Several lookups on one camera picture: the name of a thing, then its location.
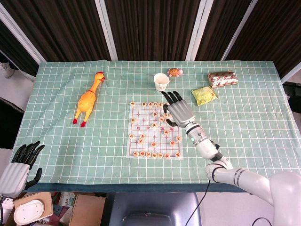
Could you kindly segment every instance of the snack bag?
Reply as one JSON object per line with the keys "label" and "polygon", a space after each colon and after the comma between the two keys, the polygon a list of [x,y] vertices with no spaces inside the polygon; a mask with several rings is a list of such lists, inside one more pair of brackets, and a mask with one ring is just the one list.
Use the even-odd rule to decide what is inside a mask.
{"label": "snack bag", "polygon": [[234,72],[209,72],[208,80],[212,88],[233,85],[238,83],[237,76]]}
{"label": "snack bag", "polygon": [[209,86],[192,90],[191,91],[194,98],[197,101],[198,106],[206,104],[214,99],[217,99],[216,94],[213,92],[212,88]]}

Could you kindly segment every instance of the black wire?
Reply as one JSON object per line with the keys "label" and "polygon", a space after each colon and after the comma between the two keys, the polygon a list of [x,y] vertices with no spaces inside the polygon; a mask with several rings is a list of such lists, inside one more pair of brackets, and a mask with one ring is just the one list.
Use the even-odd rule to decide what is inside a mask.
{"label": "black wire", "polygon": [[201,202],[202,202],[202,201],[203,201],[203,199],[205,198],[205,196],[206,196],[206,194],[207,194],[207,191],[208,191],[208,187],[209,187],[209,185],[210,185],[210,181],[209,181],[209,182],[208,182],[208,184],[207,184],[207,188],[206,188],[206,190],[205,190],[205,194],[204,194],[203,198],[201,199],[201,201],[199,201],[199,203],[198,203],[197,207],[194,209],[193,213],[191,214],[191,216],[190,216],[190,217],[189,217],[189,219],[187,220],[187,222],[186,222],[185,226],[187,226],[187,225],[188,225],[188,222],[189,222],[189,221],[190,221],[190,219],[192,218],[192,216],[193,216],[194,212],[195,212],[195,211],[198,209],[198,207],[200,206]]}
{"label": "black wire", "polygon": [[[266,218],[257,218],[257,219],[253,222],[252,226],[254,226],[254,224],[256,223],[256,221],[259,220],[259,219],[266,219]],[[268,219],[266,219],[266,220],[268,221],[269,226],[272,226],[271,222],[270,222]]]}
{"label": "black wire", "polygon": [[2,200],[0,200],[0,210],[1,210],[0,226],[2,226],[3,225],[3,218],[4,218],[3,207],[2,207]]}

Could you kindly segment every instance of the yellow snack bag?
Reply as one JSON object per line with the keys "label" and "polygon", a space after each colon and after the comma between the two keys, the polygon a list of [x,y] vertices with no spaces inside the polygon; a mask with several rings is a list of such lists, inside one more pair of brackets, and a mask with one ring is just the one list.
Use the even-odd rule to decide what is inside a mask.
{"label": "yellow snack bag", "polygon": [[206,104],[214,99],[217,99],[216,94],[213,92],[212,88],[209,86],[192,90],[191,91],[194,98],[197,101],[198,106]]}

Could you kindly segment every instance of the white container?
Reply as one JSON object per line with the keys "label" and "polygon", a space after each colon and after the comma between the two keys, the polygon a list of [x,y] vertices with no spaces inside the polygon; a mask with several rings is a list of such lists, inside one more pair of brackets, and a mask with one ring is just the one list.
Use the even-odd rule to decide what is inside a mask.
{"label": "white container", "polygon": [[154,76],[154,82],[156,90],[162,92],[166,89],[167,85],[169,84],[169,78],[163,73],[158,73]]}
{"label": "white container", "polygon": [[18,225],[27,225],[40,220],[44,212],[44,205],[40,200],[32,200],[20,205],[14,212],[14,220]]}

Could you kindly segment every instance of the rubber chicken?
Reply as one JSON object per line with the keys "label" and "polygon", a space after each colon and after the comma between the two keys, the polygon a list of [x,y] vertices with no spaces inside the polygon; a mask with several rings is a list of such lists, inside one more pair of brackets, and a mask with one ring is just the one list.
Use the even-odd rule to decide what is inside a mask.
{"label": "rubber chicken", "polygon": [[79,117],[79,114],[82,112],[86,112],[85,119],[81,123],[80,127],[84,127],[86,125],[86,122],[93,110],[94,102],[96,100],[95,91],[100,83],[102,83],[105,79],[105,76],[103,72],[97,72],[94,78],[94,83],[92,87],[84,93],[77,104],[77,111],[75,114],[75,117],[73,119],[73,124],[77,123],[77,118]]}

